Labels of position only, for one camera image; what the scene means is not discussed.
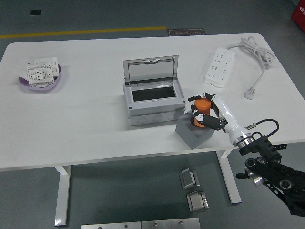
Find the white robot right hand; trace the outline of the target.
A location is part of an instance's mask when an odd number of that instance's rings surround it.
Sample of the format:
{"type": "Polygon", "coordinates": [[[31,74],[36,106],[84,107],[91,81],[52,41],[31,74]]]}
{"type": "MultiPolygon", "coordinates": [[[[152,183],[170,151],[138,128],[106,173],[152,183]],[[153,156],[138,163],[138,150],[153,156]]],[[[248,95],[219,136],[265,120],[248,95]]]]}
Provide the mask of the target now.
{"type": "Polygon", "coordinates": [[[192,123],[195,126],[206,126],[213,130],[222,129],[229,135],[230,142],[239,148],[242,148],[254,141],[250,132],[238,124],[236,118],[221,97],[205,92],[190,97],[188,101],[199,102],[203,99],[207,99],[209,102],[211,102],[211,108],[214,110],[217,117],[204,114],[200,111],[199,105],[193,104],[191,105],[191,111],[193,114],[192,123]]]}

